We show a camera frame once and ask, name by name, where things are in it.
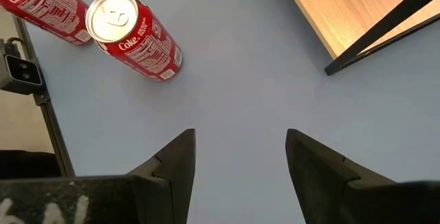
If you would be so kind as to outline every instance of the can lid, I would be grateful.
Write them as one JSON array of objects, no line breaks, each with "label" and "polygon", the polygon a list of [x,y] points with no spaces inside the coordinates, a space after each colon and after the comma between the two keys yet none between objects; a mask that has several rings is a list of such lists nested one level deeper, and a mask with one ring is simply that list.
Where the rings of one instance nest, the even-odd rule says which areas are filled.
[{"label": "can lid", "polygon": [[138,21],[136,0],[95,0],[86,14],[86,27],[95,40],[112,43],[124,39]]}]

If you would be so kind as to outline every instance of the light blue tabletop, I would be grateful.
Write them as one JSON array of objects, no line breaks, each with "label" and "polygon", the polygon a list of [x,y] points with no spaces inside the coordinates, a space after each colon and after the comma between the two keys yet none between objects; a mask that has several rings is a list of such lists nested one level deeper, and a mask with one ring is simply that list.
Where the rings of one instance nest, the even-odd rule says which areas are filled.
[{"label": "light blue tabletop", "polygon": [[327,77],[293,0],[143,1],[184,53],[172,81],[28,26],[77,175],[126,173],[195,128],[188,223],[303,223],[297,128],[391,179],[440,179],[440,23]]}]

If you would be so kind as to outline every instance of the wooden board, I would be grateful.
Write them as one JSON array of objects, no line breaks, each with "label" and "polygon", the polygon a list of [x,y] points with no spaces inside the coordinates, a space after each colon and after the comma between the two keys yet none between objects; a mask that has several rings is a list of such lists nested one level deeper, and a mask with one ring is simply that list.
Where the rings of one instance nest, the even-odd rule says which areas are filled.
[{"label": "wooden board", "polygon": [[[295,0],[333,59],[336,59],[401,1]],[[438,13],[440,13],[440,0],[434,0],[370,47],[384,42]]]}]

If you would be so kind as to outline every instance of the nutrition label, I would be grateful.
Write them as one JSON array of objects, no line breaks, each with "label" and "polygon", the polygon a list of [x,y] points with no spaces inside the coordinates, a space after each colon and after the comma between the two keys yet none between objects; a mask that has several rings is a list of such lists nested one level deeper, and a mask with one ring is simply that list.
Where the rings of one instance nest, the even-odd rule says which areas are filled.
[{"label": "nutrition label", "polygon": [[171,39],[169,37],[161,41],[154,36],[146,36],[136,49],[125,55],[151,73],[157,74],[170,63],[170,54]]},{"label": "nutrition label", "polygon": [[26,0],[19,8],[60,32],[72,33],[80,22],[76,0]]}]

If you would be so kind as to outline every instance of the coke can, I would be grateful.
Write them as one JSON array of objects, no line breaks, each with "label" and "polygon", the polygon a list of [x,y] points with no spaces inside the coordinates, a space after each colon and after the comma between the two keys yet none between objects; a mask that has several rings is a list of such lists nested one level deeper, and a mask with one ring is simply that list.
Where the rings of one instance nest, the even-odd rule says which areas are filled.
[{"label": "coke can", "polygon": [[139,0],[95,0],[86,26],[104,52],[152,80],[168,80],[180,70],[179,46]]},{"label": "coke can", "polygon": [[0,5],[74,45],[91,40],[85,27],[88,6],[81,0],[0,0]]}]

